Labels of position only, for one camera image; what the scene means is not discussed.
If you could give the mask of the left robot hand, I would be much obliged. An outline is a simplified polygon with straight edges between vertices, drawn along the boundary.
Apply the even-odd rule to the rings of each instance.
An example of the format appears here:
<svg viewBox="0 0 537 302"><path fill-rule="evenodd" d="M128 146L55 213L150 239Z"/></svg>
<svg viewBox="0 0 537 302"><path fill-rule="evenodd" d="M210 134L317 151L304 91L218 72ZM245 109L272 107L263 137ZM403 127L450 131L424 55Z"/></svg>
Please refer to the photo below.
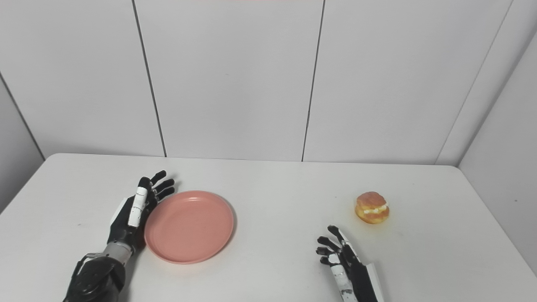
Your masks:
<svg viewBox="0 0 537 302"><path fill-rule="evenodd" d="M175 192L175 180L165 170L152 178L142 177L133 196L119 206L110 225L107 243L126 245L132 253L145 246L144 232L149 215L164 199Z"/></svg>

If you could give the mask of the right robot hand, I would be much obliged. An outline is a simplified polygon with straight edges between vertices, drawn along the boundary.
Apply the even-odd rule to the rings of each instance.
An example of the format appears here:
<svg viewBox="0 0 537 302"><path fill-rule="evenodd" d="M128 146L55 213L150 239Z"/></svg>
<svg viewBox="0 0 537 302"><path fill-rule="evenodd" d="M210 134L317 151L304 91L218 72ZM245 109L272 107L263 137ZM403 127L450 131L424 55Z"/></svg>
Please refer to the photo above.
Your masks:
<svg viewBox="0 0 537 302"><path fill-rule="evenodd" d="M344 233L334 225L327 227L338 243L325 236L317 242L320 263L330 267L344 302L384 302L381 283L373 263L363 264Z"/></svg>

